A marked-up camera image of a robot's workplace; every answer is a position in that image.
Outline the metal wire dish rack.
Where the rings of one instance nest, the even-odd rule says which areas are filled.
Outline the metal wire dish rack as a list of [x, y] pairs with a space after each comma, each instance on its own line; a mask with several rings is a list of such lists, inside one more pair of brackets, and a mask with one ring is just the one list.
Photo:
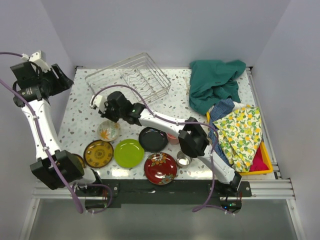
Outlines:
[[85, 77], [93, 94], [111, 85], [126, 85], [152, 103], [168, 94], [171, 81], [146, 52], [131, 56]]

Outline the black plate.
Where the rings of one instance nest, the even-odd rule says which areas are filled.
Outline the black plate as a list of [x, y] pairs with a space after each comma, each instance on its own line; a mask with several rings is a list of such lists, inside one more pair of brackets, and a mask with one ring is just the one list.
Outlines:
[[142, 148], [150, 153], [161, 152], [167, 145], [168, 139], [165, 132], [152, 127], [145, 127], [138, 136]]

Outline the pink plastic cup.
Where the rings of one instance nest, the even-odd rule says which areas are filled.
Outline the pink plastic cup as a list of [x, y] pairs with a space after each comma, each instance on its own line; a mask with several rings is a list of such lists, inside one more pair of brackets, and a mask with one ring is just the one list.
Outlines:
[[179, 139], [169, 133], [166, 134], [167, 140], [171, 145], [177, 145], [179, 144]]

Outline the steel cup beige sleeve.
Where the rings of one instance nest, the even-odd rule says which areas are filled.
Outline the steel cup beige sleeve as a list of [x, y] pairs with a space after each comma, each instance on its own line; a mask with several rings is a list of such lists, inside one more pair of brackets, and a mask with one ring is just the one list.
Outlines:
[[176, 156], [176, 164], [180, 167], [180, 168], [184, 168], [187, 167], [191, 164], [191, 162], [193, 161], [193, 158], [186, 155], [182, 150], [180, 150], [177, 153]]

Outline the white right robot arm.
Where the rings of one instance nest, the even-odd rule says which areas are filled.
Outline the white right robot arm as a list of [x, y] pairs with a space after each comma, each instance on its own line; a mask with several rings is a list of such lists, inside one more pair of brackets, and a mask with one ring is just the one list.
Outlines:
[[98, 108], [102, 118], [113, 122], [122, 119], [130, 125], [150, 127], [178, 139], [182, 152], [203, 162], [222, 184], [223, 192], [230, 197], [241, 190], [242, 177], [216, 153], [217, 142], [210, 143], [202, 126], [209, 124], [198, 122], [195, 118], [178, 119], [158, 113], [147, 105], [143, 97], [136, 94], [142, 103], [131, 103], [122, 92], [114, 91], [107, 97], [95, 94], [91, 106]]

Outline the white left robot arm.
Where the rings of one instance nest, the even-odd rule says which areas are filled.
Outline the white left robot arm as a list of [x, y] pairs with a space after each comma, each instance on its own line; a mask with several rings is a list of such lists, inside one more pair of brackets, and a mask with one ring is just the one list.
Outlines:
[[57, 64], [45, 69], [26, 61], [10, 69], [16, 77], [12, 89], [20, 88], [13, 101], [27, 118], [36, 147], [32, 174], [51, 190], [70, 183], [86, 184], [88, 193], [99, 196], [104, 184], [98, 173], [84, 168], [77, 155], [61, 149], [51, 117], [49, 98], [70, 89], [74, 82]]

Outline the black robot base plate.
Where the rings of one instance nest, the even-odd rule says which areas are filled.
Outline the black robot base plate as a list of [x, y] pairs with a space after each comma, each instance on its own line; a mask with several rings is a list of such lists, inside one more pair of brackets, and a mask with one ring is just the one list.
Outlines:
[[88, 187], [77, 190], [77, 196], [85, 198], [85, 207], [102, 209], [121, 208], [122, 205], [200, 205], [209, 196], [211, 180], [173, 180], [165, 185], [156, 185], [146, 179], [104, 179], [110, 187]]

